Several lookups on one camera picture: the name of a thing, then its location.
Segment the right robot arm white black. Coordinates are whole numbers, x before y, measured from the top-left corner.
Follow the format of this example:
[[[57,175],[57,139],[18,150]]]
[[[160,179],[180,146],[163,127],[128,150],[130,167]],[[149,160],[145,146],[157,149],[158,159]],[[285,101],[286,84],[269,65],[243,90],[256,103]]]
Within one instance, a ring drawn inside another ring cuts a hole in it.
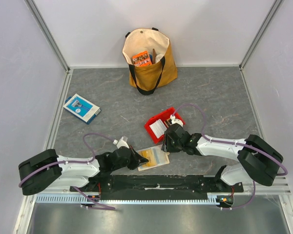
[[[185,152],[196,156],[217,156],[237,162],[222,166],[214,177],[215,189],[225,192],[238,183],[255,182],[272,186],[282,169],[283,156],[257,135],[247,139],[212,138],[201,133],[190,134],[175,123],[164,133],[163,151]]]

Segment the beige leather card holder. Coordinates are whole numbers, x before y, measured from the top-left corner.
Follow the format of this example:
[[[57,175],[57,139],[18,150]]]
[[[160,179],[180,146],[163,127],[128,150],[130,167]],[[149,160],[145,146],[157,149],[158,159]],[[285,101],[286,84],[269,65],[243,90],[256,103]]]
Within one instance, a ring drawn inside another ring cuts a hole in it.
[[[145,171],[155,167],[167,165],[170,163],[169,152],[164,152],[161,145],[145,148],[137,152],[140,156],[148,159],[147,163],[138,167],[138,171]]]

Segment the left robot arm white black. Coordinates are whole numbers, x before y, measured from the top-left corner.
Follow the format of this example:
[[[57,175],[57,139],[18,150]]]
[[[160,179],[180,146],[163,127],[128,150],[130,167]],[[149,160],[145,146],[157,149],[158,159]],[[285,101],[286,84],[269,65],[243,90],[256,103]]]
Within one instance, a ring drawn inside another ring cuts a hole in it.
[[[19,164],[19,187],[23,195],[66,187],[84,188],[91,192],[102,178],[112,172],[121,168],[134,170],[148,162],[131,146],[122,146],[91,158],[64,157],[54,149],[48,149]]]

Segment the red plastic bin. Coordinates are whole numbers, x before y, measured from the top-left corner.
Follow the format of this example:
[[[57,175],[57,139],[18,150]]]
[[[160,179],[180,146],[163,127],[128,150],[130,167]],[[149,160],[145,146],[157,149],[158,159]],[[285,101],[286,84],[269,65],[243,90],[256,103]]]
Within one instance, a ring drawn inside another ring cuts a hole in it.
[[[170,116],[175,112],[174,107],[170,107],[161,113],[151,117],[144,125],[145,130],[151,137],[154,144],[164,140],[164,133],[172,125]]]

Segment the gold credit card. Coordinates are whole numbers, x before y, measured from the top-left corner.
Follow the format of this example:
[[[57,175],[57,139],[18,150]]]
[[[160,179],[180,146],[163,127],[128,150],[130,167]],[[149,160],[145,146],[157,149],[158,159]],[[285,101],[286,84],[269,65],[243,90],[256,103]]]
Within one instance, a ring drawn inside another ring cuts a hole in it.
[[[144,165],[142,165],[142,168],[150,168],[150,167],[154,167],[158,164],[156,157],[155,157],[155,154],[154,154],[154,151],[152,149],[141,151],[141,155],[144,158],[148,159],[148,162],[145,163]]]

